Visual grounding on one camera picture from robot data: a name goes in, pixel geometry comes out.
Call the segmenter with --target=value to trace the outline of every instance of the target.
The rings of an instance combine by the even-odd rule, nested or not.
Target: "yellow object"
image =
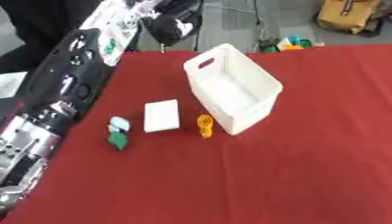
[[[210,115],[201,115],[198,118],[198,126],[200,128],[200,134],[204,138],[210,138],[213,136],[214,119]]]
[[[282,51],[288,51],[288,50],[301,50],[304,49],[300,45],[284,45]]]

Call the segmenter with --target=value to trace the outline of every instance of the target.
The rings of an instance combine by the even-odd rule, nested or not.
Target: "basket handle hole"
[[[203,69],[203,68],[205,68],[205,67],[207,67],[207,66],[213,64],[214,61],[215,61],[215,59],[208,59],[208,60],[206,60],[205,62],[200,63],[200,64],[199,64],[199,69]]]

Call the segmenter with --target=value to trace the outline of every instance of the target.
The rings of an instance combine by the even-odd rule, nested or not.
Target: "person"
[[[2,0],[24,45],[0,57],[0,74],[36,67],[72,30],[78,28],[101,0]]]

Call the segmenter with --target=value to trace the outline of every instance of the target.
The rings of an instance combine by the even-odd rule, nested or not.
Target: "teal object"
[[[128,138],[120,132],[113,132],[108,137],[108,142],[119,151],[122,151],[128,144]]]
[[[294,46],[300,46],[301,45],[301,36],[299,35],[290,35],[287,37],[289,41],[294,45]]]

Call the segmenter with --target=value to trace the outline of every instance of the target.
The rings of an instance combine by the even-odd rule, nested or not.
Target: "white square block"
[[[147,103],[144,106],[144,132],[175,130],[179,128],[177,100]]]

